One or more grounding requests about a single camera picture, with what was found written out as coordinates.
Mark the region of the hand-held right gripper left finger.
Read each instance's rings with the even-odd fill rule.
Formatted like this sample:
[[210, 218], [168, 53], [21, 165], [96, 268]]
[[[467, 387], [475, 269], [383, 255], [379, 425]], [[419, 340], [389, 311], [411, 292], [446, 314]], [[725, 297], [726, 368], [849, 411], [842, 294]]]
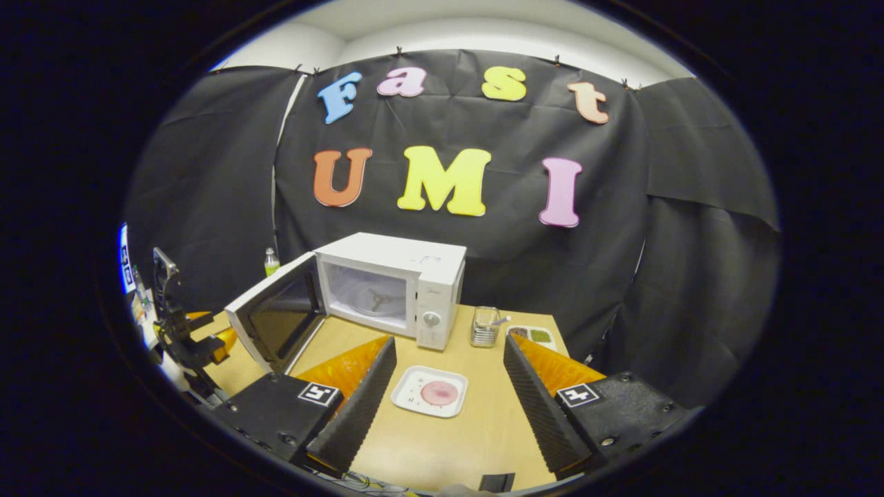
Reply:
[[396, 365], [394, 337], [378, 338], [300, 377], [268, 373], [211, 415], [278, 459], [341, 477], [372, 427]]

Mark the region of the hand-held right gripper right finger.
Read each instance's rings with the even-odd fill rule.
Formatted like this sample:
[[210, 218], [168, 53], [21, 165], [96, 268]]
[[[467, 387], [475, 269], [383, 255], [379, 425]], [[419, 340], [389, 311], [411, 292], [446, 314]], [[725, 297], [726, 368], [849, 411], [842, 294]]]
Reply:
[[634, 372], [605, 376], [518, 334], [506, 336], [504, 365], [558, 479], [625, 465], [698, 415]]

